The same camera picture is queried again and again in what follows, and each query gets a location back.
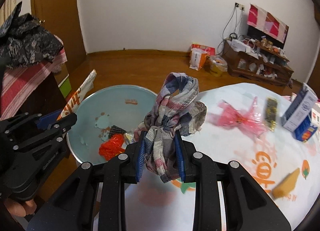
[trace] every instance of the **curtain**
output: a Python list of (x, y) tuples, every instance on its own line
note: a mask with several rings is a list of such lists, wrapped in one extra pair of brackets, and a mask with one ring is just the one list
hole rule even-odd
[(17, 0), (5, 0), (4, 4), (0, 8), (0, 26), (2, 26), (16, 5)]

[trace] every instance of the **carrot print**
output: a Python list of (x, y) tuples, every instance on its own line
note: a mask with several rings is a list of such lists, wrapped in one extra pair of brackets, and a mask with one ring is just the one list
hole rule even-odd
[(310, 166), (307, 160), (304, 160), (301, 167), (302, 176), (307, 179), (307, 176), (310, 173)]

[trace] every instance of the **crumpled black clothing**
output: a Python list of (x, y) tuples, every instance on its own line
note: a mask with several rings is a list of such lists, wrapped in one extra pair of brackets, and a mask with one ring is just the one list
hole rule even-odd
[(53, 62), (62, 43), (29, 13), (19, 16), (20, 2), (0, 27), (0, 59), (7, 68), (28, 67), (42, 61)]

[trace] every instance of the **baseboard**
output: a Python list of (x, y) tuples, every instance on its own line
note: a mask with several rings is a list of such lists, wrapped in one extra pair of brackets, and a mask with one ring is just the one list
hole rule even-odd
[(143, 49), (143, 50), (111, 50), (88, 53), (87, 56), (91, 57), (109, 57), (117, 55), (164, 55), (171, 57), (189, 57), (190, 52), (181, 51), (166, 51), (166, 50), (153, 50), (153, 49)]

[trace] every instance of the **silver screw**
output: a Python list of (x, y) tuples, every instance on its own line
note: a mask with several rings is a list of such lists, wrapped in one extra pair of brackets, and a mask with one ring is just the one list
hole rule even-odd
[(193, 154), (193, 157), (194, 158), (197, 158), (197, 159), (201, 159), (202, 158), (202, 153), (199, 153), (199, 152), (195, 152), (194, 154)]
[(231, 166), (232, 168), (238, 168), (238, 167), (239, 167), (239, 163), (236, 162), (236, 161), (232, 161), (232, 162), (230, 162), (230, 166)]
[(91, 164), (90, 163), (83, 163), (81, 164), (81, 168), (86, 170), (86, 169), (89, 169), (91, 167)]
[(127, 154), (119, 154), (119, 155), (118, 155), (118, 158), (119, 158), (120, 160), (125, 160), (125, 159), (128, 158), (128, 155), (127, 155)]

